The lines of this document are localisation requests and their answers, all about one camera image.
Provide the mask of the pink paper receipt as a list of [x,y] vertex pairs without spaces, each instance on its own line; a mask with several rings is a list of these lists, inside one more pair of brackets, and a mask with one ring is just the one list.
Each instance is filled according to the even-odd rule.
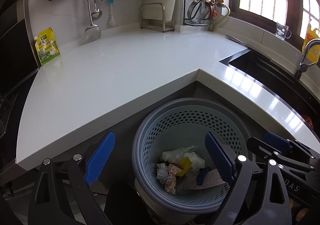
[[[199,173],[199,170],[191,169],[189,172]],[[208,172],[208,174],[205,176],[203,185],[201,186],[196,185],[195,190],[208,189],[208,188],[216,187],[218,185],[223,185],[223,184],[225,184],[225,181],[223,181],[217,169],[214,169]]]

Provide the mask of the blue plastic bag piece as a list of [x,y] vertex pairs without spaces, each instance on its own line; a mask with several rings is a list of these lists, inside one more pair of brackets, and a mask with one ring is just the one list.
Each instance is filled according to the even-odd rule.
[[212,169],[210,168],[210,166],[207,166],[205,168],[201,168],[199,170],[199,173],[197,175],[197,178],[196,178],[196,185],[198,186],[201,186],[203,185],[203,182],[204,182],[204,178],[205,176],[208,174],[208,172],[210,172]]

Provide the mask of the yellow plastic lid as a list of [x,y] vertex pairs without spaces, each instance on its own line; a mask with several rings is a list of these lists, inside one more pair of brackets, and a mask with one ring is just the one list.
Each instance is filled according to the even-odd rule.
[[177,172],[176,176],[182,177],[189,171],[192,163],[188,157],[185,157],[180,161],[179,165],[182,167],[182,170],[180,172]]

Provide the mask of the clear plastic bag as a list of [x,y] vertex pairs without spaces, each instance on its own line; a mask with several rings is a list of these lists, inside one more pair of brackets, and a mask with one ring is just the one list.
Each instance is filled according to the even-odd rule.
[[182,159],[188,157],[192,163],[191,167],[201,169],[205,167],[205,160],[198,156],[195,151],[199,147],[191,145],[187,148],[178,148],[173,151],[164,151],[160,157],[161,161],[179,164]]

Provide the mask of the red patterned snack wrapper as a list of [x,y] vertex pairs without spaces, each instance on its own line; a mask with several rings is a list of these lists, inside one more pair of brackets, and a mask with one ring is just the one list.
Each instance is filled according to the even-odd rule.
[[183,169],[178,164],[169,164],[168,168],[169,168],[169,172],[168,172],[167,181],[164,186],[164,190],[167,193],[175,195],[176,194],[176,184],[177,184],[176,175],[178,173],[180,173]]

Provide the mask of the white paper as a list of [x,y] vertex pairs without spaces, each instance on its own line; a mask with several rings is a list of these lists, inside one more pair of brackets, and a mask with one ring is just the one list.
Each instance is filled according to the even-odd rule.
[[156,179],[159,183],[165,185],[169,177],[169,167],[165,163],[157,164]]

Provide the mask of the blue perforated trash basket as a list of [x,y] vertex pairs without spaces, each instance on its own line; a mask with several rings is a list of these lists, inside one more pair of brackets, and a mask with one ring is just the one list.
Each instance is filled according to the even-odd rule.
[[151,112],[141,123],[132,146],[132,164],[143,191],[160,206],[183,214],[216,211],[229,185],[221,182],[208,189],[191,189],[181,195],[165,191],[164,163],[179,164],[188,157],[188,174],[216,167],[205,147],[210,132],[220,145],[228,145],[236,155],[253,160],[247,149],[249,131],[242,120],[219,103],[198,98],[168,102]]

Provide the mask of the kitchen sink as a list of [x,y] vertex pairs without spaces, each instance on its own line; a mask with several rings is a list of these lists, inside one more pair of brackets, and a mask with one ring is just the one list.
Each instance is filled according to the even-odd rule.
[[301,116],[309,117],[314,131],[319,130],[319,99],[271,59],[257,51],[244,49],[220,62],[262,83]]

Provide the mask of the steel faucet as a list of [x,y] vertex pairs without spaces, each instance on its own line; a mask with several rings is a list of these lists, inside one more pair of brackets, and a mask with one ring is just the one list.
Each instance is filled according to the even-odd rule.
[[317,64],[317,62],[312,62],[312,63],[307,63],[307,57],[308,57],[308,54],[309,54],[309,51],[311,50],[311,48],[313,46],[317,46],[317,45],[320,45],[320,39],[319,38],[315,38],[313,40],[310,40],[306,46],[305,46],[305,51],[304,51],[304,54],[302,56],[302,59],[299,63],[299,66],[297,67],[293,77],[296,81],[299,81],[302,74],[305,73],[309,67]]

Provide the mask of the yellow green refill pouch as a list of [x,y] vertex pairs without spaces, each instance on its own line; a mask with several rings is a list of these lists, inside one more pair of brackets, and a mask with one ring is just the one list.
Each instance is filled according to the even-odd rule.
[[35,39],[35,48],[41,66],[60,55],[54,31],[51,27],[40,32]]

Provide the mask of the steel spatula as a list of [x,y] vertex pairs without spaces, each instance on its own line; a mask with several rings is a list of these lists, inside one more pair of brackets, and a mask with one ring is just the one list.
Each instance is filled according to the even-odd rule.
[[87,6],[89,11],[90,25],[86,28],[84,37],[87,42],[93,42],[101,38],[101,29],[98,25],[93,23],[90,0],[87,0]]

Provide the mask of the steel colander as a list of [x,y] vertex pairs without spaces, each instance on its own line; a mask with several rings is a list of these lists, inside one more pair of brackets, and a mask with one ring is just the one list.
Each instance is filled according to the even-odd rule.
[[213,0],[193,0],[187,10],[187,19],[194,24],[211,20],[214,15]]

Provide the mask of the blue white bottle brush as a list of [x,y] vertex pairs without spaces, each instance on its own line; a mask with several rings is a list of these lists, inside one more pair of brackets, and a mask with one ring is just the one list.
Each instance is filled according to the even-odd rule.
[[110,25],[111,27],[114,27],[116,25],[116,21],[113,15],[113,4],[114,4],[114,0],[108,0],[108,5],[109,5],[108,25]]

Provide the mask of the steel ladle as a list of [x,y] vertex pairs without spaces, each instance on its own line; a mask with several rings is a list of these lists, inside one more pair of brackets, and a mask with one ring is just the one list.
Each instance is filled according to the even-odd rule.
[[103,14],[103,12],[98,8],[97,0],[94,1],[94,11],[91,13],[92,20],[97,21]]

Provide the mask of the clear wall hook holder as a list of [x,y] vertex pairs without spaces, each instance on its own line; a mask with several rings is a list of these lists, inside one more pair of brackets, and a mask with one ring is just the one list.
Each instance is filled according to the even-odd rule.
[[287,40],[291,37],[292,32],[287,25],[277,22],[275,36],[281,40]]

